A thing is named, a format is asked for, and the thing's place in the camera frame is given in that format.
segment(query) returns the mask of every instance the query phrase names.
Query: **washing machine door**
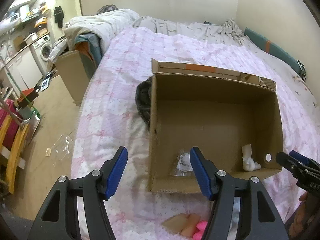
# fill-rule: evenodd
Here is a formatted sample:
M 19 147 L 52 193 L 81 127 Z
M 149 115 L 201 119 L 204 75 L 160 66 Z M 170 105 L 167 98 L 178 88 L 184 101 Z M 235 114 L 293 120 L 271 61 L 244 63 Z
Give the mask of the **washing machine door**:
M 52 51 L 51 44 L 48 43 L 48 42 L 44 43 L 40 48 L 40 57 L 41 57 L 41 59 L 43 61 L 47 62 L 51 51 Z

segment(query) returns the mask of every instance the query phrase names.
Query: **white label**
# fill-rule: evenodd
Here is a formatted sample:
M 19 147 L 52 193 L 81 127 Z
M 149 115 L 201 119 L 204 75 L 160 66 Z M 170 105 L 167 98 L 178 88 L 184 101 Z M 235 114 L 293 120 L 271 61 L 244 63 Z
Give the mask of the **white label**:
M 180 171 L 193 171 L 191 163 L 190 163 L 190 155 L 189 153 L 183 153 L 180 155 L 180 159 L 178 161 L 177 169 Z

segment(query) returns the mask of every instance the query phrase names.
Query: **pink bedsheet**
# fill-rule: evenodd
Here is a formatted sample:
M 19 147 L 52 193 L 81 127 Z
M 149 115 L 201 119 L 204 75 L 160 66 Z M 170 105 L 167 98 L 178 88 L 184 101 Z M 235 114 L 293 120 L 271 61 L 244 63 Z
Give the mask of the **pink bedsheet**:
M 319 161 L 320 138 L 316 127 L 286 81 L 251 51 L 245 47 L 207 44 L 181 35 L 155 34 L 147 28 L 126 28 L 111 41 L 87 89 L 71 169 L 72 178 L 85 176 L 111 159 L 119 146 L 128 149 L 129 159 L 118 190 L 105 202 L 117 239 L 180 239 L 166 233 L 161 222 L 181 212 L 195 212 L 206 219 L 210 212 L 209 203 L 200 194 L 146 192 L 148 131 L 134 98 L 137 85 L 152 75 L 151 58 L 217 66 L 273 79 L 277 83 L 284 151 L 296 150 Z M 264 183 L 286 220 L 299 204 L 303 191 L 286 170 Z M 89 239 L 81 199 L 78 208 L 82 237 Z

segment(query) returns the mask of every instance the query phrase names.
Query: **cabinet door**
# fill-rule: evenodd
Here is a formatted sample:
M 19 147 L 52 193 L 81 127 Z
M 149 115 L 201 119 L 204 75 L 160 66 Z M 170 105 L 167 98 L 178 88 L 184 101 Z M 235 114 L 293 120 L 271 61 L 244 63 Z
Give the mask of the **cabinet door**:
M 28 88 L 34 88 L 42 78 L 42 74 L 36 64 L 29 48 L 24 49 L 17 58 L 13 59 L 21 77 Z
M 28 89 L 27 85 L 25 84 L 25 82 L 23 81 L 20 72 L 17 70 L 17 67 L 15 66 L 14 63 L 9 63 L 8 65 L 8 69 L 10 71 L 10 74 L 12 75 L 14 81 L 17 83 L 17 85 L 19 86 L 19 88 L 21 90 L 26 90 Z M 8 79 L 12 85 L 12 88 L 14 89 L 14 91 L 17 93 L 18 96 L 20 96 L 20 91 L 17 88 L 17 86 L 14 84 L 14 82 L 12 81 L 11 77 L 9 76 L 8 72 L 5 70 L 6 74 L 8 75 Z

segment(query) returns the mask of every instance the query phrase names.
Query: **open cardboard box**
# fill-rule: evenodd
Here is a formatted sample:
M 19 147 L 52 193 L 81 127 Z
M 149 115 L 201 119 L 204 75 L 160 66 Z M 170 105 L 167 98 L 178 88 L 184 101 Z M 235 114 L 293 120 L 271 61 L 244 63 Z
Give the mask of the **open cardboard box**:
M 283 150 L 282 125 L 274 81 L 154 59 L 152 72 L 148 190 L 201 192 L 195 176 L 169 175 L 179 153 L 193 146 L 236 178 L 265 179 L 281 171 L 276 154 Z M 246 144 L 252 145 L 261 170 L 243 170 L 241 147 Z

